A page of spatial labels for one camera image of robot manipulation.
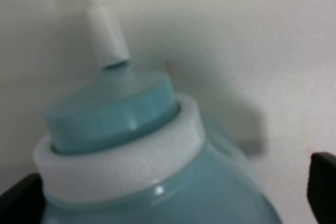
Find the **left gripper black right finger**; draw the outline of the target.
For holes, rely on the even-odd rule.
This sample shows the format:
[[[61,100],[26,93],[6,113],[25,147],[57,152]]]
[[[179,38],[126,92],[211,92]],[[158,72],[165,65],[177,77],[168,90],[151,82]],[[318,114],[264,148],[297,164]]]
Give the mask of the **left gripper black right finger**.
[[[335,223],[335,156],[311,155],[307,199],[318,223]]]

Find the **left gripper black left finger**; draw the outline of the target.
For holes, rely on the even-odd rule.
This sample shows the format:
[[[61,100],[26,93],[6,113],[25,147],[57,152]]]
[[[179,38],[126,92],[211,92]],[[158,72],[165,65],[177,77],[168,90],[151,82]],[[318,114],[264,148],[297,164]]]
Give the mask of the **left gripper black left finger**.
[[[46,201],[38,173],[32,173],[1,195],[1,224],[40,223]]]

